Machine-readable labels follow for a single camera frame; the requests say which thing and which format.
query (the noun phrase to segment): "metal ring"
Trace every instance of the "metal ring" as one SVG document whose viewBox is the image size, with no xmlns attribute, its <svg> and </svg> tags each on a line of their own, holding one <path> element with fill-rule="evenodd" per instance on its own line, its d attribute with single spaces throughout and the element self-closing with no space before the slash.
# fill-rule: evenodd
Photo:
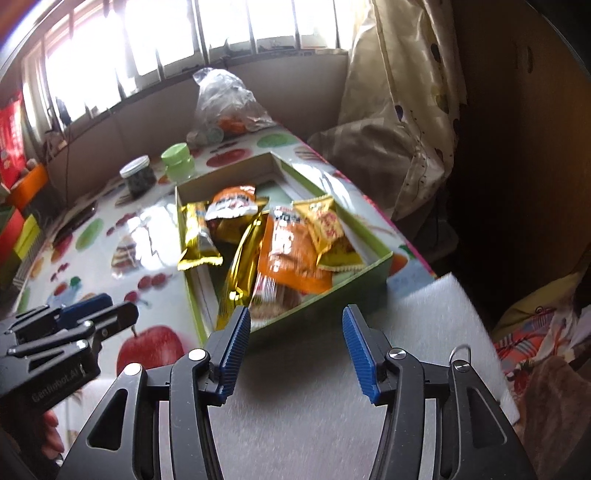
<svg viewBox="0 0 591 480">
<path fill-rule="evenodd" d="M 463 343 L 455 347 L 449 355 L 449 365 L 452 365 L 453 356 L 458 353 L 460 350 L 467 350 L 468 351 L 468 363 L 472 365 L 472 348 L 467 343 Z"/>
</svg>

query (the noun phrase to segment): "cable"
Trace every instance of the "cable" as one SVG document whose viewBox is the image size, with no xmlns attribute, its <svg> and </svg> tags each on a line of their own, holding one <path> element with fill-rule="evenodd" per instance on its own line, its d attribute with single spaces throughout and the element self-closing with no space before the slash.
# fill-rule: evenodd
<svg viewBox="0 0 591 480">
<path fill-rule="evenodd" d="M 68 127 L 68 134 L 67 134 L 67 151 L 66 151 L 66 208 L 68 207 L 68 200 L 69 200 L 69 192 L 68 192 L 68 176 L 70 171 L 70 141 L 72 140 L 72 125 L 70 124 Z"/>
</svg>

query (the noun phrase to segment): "wooden cabinet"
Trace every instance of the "wooden cabinet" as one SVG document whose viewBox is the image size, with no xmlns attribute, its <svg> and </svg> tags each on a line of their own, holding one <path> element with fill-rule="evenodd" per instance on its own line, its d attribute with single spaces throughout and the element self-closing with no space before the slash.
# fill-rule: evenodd
<svg viewBox="0 0 591 480">
<path fill-rule="evenodd" d="M 591 82 L 522 0 L 454 0 L 469 105 L 450 179 L 474 280 L 504 306 L 591 241 Z"/>
</svg>

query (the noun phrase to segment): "snack package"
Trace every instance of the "snack package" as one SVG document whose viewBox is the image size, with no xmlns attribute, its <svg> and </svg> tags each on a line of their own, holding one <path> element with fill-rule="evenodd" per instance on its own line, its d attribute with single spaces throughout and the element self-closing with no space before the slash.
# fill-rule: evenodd
<svg viewBox="0 0 591 480">
<path fill-rule="evenodd" d="M 182 208 L 187 233 L 185 250 L 178 262 L 179 270 L 188 270 L 202 264 L 221 265 L 223 258 L 213 244 L 205 221 L 206 202 L 188 203 Z"/>
<path fill-rule="evenodd" d="M 218 218 L 237 218 L 256 215 L 258 211 L 255 188 L 252 185 L 241 185 L 219 192 L 207 208 L 205 219 L 210 221 Z"/>
<path fill-rule="evenodd" d="M 269 203 L 269 197 L 257 197 L 257 213 Z M 246 228 L 252 223 L 254 215 L 245 215 L 237 218 L 222 218 L 210 220 L 207 225 L 212 237 L 219 242 L 227 242 L 238 245 Z"/>
<path fill-rule="evenodd" d="M 220 295 L 216 330 L 226 327 L 237 306 L 248 306 L 251 302 L 267 215 L 267 212 L 257 214 L 240 240 Z"/>
<path fill-rule="evenodd" d="M 278 285 L 271 277 L 259 273 L 248 310 L 252 321 L 270 320 L 296 308 L 300 303 L 301 295 L 298 291 Z"/>
<path fill-rule="evenodd" d="M 361 270 L 365 265 L 347 239 L 336 214 L 335 199 L 324 195 L 310 200 L 293 202 L 294 209 L 308 225 L 321 270 Z"/>
<path fill-rule="evenodd" d="M 320 294 L 332 287 L 332 273 L 316 267 L 318 255 L 305 221 L 292 207 L 269 213 L 258 271 L 278 284 Z"/>
</svg>

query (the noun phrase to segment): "green lid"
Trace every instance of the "green lid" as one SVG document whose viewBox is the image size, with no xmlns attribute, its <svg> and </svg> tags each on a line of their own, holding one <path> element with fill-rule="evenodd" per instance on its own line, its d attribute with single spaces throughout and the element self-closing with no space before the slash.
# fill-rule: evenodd
<svg viewBox="0 0 591 480">
<path fill-rule="evenodd" d="M 167 148 L 161 155 L 162 161 L 169 167 L 187 161 L 191 158 L 191 152 L 186 143 L 177 143 Z"/>
</svg>

